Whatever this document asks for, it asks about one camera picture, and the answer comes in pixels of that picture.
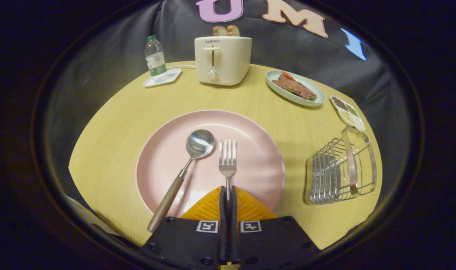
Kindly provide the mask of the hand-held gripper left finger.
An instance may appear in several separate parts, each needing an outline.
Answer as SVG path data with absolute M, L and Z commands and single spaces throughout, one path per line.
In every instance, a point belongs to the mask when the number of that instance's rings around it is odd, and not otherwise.
M 182 217 L 166 217 L 142 247 L 174 268 L 219 268 L 227 262 L 224 186 L 207 193 Z

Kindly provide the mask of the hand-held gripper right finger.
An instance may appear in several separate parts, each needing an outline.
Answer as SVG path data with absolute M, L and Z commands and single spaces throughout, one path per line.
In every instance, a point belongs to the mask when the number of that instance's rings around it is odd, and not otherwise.
M 291 216 L 276 216 L 252 195 L 232 187 L 228 258 L 241 268 L 307 268 L 321 250 Z

